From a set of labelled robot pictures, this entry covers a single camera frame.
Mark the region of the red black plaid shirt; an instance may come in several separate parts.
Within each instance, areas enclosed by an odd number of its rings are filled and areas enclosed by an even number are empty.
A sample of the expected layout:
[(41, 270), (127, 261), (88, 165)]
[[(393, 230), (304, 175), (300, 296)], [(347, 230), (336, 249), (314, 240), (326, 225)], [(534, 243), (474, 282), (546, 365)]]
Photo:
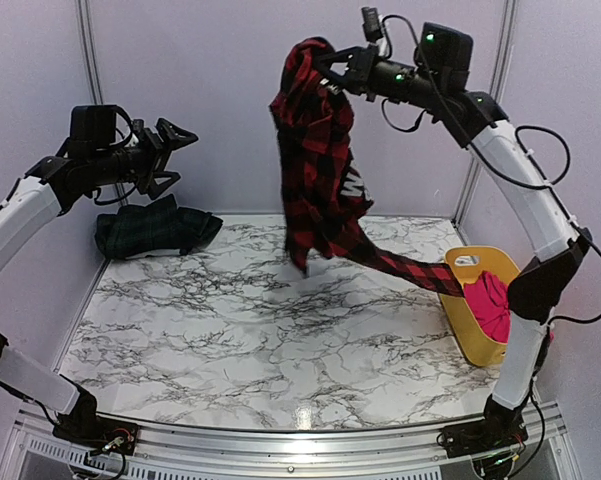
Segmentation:
[(359, 221), (374, 201), (350, 148), (354, 113), (346, 96), (330, 91), (313, 66), (315, 58), (333, 50), (322, 37), (296, 44), (269, 106), (280, 155), (288, 259), (306, 274), (308, 255), (317, 251), (325, 259), (345, 258), (429, 291), (463, 296), (447, 264), (384, 250), (363, 231)]

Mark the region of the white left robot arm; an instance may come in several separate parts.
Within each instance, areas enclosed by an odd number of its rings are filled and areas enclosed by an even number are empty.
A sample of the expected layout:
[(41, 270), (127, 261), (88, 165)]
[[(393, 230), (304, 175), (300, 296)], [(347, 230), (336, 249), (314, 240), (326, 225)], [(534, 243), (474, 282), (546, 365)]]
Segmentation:
[[(0, 203), (0, 272), (38, 231), (101, 187), (130, 183), (157, 199), (180, 178), (166, 169), (171, 154), (198, 139), (164, 118), (147, 127), (117, 105), (75, 107), (58, 153), (36, 163)], [(10, 346), (1, 333), (0, 385), (68, 416), (69, 431), (86, 445), (106, 436), (89, 392)]]

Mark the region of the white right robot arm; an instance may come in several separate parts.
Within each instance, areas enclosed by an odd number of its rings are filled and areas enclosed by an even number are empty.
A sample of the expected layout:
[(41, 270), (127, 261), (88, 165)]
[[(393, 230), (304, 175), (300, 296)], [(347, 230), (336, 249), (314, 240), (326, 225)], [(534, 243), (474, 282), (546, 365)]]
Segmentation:
[(441, 122), (456, 143), (490, 171), (514, 210), (534, 256), (509, 284), (511, 330), (505, 359), (475, 438), (495, 448), (509, 437), (531, 392), (531, 380), (549, 341), (550, 316), (588, 251), (588, 234), (559, 204), (516, 139), (516, 129), (490, 94), (469, 91), (473, 39), (427, 22), (406, 65), (380, 53), (381, 22), (364, 26), (365, 47), (319, 55), (313, 62), (329, 83), (354, 95), (407, 103)]

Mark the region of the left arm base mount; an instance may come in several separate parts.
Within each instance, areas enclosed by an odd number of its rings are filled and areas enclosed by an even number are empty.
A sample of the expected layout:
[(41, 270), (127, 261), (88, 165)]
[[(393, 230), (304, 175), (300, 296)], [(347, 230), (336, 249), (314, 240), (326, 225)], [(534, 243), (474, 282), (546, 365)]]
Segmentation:
[(52, 430), (54, 437), (89, 447), (94, 455), (120, 453), (132, 455), (139, 435), (139, 425), (129, 421), (96, 416), (87, 427), (70, 426), (59, 421)]

